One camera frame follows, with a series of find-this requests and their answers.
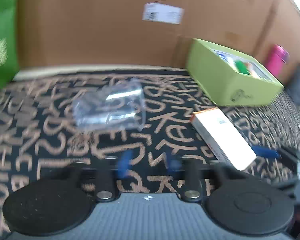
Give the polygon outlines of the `green paper shopping bag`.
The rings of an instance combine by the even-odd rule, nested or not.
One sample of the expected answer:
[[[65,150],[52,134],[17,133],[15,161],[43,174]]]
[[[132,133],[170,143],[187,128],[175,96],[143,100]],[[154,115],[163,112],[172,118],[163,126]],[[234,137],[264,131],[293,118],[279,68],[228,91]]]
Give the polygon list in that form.
[[[16,16],[17,0],[0,0],[0,89],[19,71]]]

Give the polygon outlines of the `white box with barcode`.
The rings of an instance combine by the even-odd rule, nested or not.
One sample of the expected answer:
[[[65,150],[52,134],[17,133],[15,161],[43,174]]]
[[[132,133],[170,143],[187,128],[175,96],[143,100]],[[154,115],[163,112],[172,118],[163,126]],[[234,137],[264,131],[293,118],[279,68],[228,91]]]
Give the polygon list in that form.
[[[256,159],[256,154],[228,117],[217,107],[193,113],[190,123],[222,163],[239,171]]]

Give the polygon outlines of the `clear plastic cup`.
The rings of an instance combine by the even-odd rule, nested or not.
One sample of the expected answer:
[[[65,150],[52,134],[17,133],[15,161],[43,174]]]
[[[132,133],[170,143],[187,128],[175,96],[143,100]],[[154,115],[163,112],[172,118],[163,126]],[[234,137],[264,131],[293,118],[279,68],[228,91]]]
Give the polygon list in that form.
[[[140,131],[146,123],[142,85],[133,78],[86,92],[72,103],[72,116],[82,131]]]

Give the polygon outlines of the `pink thermos bottle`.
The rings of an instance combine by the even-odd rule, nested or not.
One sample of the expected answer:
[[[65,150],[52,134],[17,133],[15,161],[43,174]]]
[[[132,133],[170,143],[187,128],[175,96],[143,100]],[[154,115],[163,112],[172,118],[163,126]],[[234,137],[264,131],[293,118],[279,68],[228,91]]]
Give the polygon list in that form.
[[[290,55],[282,46],[275,44],[265,61],[265,67],[275,77],[278,77],[284,64],[288,61]]]

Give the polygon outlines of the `green small box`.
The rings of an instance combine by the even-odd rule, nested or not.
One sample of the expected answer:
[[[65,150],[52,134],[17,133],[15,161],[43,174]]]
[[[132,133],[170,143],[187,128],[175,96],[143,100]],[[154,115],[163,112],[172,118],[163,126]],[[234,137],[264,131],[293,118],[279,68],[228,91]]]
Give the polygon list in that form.
[[[236,61],[234,61],[234,64],[239,73],[245,74],[245,75],[250,75],[250,71],[243,61],[236,60]]]

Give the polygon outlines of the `large brown cardboard box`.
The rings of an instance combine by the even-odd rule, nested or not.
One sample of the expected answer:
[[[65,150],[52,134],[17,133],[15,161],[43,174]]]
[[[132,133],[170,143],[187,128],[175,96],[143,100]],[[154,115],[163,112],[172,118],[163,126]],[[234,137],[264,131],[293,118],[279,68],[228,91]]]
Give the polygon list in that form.
[[[184,9],[181,24],[143,21],[146,3]],[[265,63],[278,44],[300,64],[300,13],[292,0],[18,0],[21,68],[72,64],[183,67],[193,38]]]

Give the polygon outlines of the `black patterned tablecloth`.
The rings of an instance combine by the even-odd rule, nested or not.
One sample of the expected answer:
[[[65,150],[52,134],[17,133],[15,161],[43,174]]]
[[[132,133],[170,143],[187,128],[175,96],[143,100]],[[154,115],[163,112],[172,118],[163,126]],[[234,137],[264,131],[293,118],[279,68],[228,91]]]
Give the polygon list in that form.
[[[133,78],[145,95],[142,130],[78,129],[74,100]],[[291,197],[293,219],[274,235],[233,233],[199,204],[181,199],[178,190],[185,182],[168,172],[166,155],[193,159],[198,167],[222,163],[190,123],[193,113],[214,107],[251,147],[300,151],[300,111],[284,92],[268,105],[218,106],[184,70],[76,71],[15,79],[0,90],[0,239],[300,239],[300,205]],[[71,163],[90,165],[125,151],[133,156],[126,177],[116,182],[119,197],[97,203],[77,227],[56,235],[22,235],[9,228],[3,205],[13,192]],[[240,172],[271,186],[293,177],[279,159],[258,156]]]

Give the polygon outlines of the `white shipping label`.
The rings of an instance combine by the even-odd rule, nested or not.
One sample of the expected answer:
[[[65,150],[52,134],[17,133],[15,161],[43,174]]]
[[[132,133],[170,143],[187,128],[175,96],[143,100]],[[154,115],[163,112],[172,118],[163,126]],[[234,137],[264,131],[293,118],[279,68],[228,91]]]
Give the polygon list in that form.
[[[162,22],[169,24],[181,24],[184,9],[161,3],[146,3],[142,20]]]

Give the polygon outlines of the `light green open box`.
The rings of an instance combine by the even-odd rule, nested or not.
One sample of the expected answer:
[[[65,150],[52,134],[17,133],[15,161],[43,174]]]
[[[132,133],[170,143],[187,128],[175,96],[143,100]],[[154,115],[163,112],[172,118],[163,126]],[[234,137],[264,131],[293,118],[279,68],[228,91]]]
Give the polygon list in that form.
[[[237,71],[245,63],[250,75]],[[268,105],[284,86],[254,57],[198,38],[192,40],[186,69],[218,106]]]

